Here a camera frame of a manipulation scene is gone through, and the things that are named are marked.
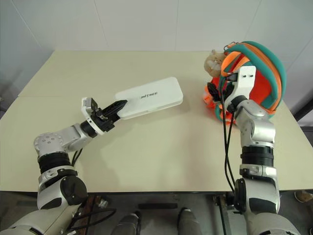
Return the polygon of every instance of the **teddy bear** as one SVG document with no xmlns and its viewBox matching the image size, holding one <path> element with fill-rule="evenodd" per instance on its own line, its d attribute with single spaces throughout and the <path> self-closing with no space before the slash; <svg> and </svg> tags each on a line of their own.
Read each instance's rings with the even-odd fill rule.
<svg viewBox="0 0 313 235">
<path fill-rule="evenodd" d="M 204 62 L 204 69 L 212 77 L 220 77 L 221 75 L 221 64 L 225 59 L 226 55 L 224 53 L 211 51 L 211 54 L 207 57 Z"/>
</svg>

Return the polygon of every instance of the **table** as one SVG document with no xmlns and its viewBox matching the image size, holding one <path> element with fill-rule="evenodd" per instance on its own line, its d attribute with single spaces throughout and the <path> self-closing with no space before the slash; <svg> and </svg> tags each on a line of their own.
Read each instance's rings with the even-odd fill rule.
<svg viewBox="0 0 313 235">
<path fill-rule="evenodd" d="M 202 68 L 207 54 L 54 52 L 0 120 L 0 190 L 37 191 L 33 140 L 82 122 L 81 97 L 92 96 L 104 108 L 118 91 L 175 76 L 184 102 L 118 121 L 84 148 L 76 164 L 79 177 L 89 192 L 229 191 L 223 126 L 201 99 L 210 80 Z M 313 149 L 283 102 L 271 120 L 280 189 L 313 188 Z M 234 128 L 229 157 L 235 178 L 240 153 Z"/>
</svg>

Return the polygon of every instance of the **beige table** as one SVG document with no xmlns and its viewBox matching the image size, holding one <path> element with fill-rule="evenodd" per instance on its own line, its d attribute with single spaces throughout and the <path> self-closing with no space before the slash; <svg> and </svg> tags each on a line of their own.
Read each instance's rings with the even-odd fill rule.
<svg viewBox="0 0 313 235">
<path fill-rule="evenodd" d="M 210 78 L 205 52 L 55 52 L 0 120 L 0 190 L 36 191 L 40 174 L 34 138 L 82 122 L 81 97 L 100 107 L 120 90 L 168 76 L 184 102 L 120 120 L 84 148 L 76 166 L 89 192 L 225 191 L 223 126 L 201 100 Z M 284 103 L 276 127 L 274 165 L 281 190 L 313 188 L 313 149 Z M 230 162 L 241 163 L 234 128 Z"/>
</svg>

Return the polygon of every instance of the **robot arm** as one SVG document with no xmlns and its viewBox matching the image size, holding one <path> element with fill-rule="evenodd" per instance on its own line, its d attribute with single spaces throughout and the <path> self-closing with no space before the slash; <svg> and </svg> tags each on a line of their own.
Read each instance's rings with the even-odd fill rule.
<svg viewBox="0 0 313 235">
<path fill-rule="evenodd" d="M 84 98 L 82 112 L 86 121 L 36 137 L 34 146 L 41 171 L 39 210 L 27 214 L 1 235 L 56 235 L 66 231 L 88 196 L 84 182 L 77 177 L 69 161 L 68 152 L 82 149 L 98 134 L 114 128 L 114 122 L 119 120 L 117 112 L 126 102 L 116 101 L 102 110 L 92 98 Z"/>
<path fill-rule="evenodd" d="M 267 112 L 247 99 L 254 86 L 255 71 L 254 66 L 244 66 L 233 74 L 230 82 L 234 89 L 225 100 L 241 133 L 242 178 L 235 184 L 234 205 L 244 214 L 249 235 L 298 235 L 297 229 L 278 215 L 280 194 L 273 166 L 275 127 Z"/>
</svg>

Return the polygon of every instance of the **white wall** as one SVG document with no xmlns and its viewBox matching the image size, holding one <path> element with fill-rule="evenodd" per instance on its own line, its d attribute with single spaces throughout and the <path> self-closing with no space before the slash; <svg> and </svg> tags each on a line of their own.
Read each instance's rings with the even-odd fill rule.
<svg viewBox="0 0 313 235">
<path fill-rule="evenodd" d="M 222 50 L 253 40 L 284 63 L 289 108 L 313 89 L 311 0 L 0 0 L 8 106 L 53 50 Z"/>
</svg>

